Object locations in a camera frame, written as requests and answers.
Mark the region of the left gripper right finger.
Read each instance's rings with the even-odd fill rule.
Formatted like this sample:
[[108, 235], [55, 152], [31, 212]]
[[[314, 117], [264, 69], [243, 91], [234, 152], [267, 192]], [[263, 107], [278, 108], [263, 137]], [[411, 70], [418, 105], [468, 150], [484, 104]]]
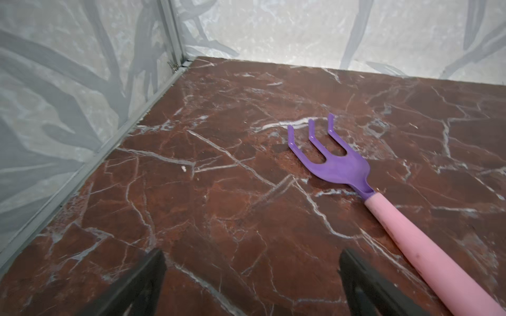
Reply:
[[428, 315], [354, 250], [339, 258], [340, 276], [351, 315]]

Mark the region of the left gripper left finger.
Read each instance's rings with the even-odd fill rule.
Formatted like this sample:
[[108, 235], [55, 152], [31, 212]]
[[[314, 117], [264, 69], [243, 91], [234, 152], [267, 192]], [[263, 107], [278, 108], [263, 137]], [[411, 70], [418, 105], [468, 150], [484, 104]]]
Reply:
[[155, 248], [78, 314], [154, 315], [166, 271], [165, 256]]

